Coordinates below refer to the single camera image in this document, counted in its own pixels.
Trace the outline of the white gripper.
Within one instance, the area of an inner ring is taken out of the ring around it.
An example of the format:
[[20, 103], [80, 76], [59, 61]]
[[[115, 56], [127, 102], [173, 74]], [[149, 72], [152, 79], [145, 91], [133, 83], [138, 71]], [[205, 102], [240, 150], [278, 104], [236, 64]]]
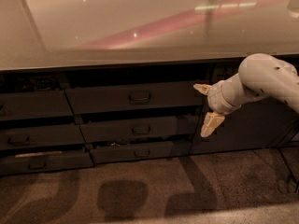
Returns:
[[204, 123], [201, 128], [201, 136], [206, 138], [225, 121], [225, 116], [231, 114], [240, 108], [240, 105], [231, 105], [228, 103], [222, 94], [222, 84], [224, 81], [219, 81], [215, 84], [194, 84], [193, 87], [200, 93], [207, 95], [208, 106], [214, 112], [207, 112], [204, 118]]

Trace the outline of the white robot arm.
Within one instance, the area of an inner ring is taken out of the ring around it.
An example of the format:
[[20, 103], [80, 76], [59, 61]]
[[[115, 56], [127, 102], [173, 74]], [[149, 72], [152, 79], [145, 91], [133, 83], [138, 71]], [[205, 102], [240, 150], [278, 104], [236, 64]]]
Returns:
[[201, 136], [209, 137], [242, 105], [272, 97], [299, 112], [299, 76], [296, 68], [271, 55], [256, 53], [245, 58], [238, 72], [213, 85], [194, 84], [207, 97], [207, 112]]

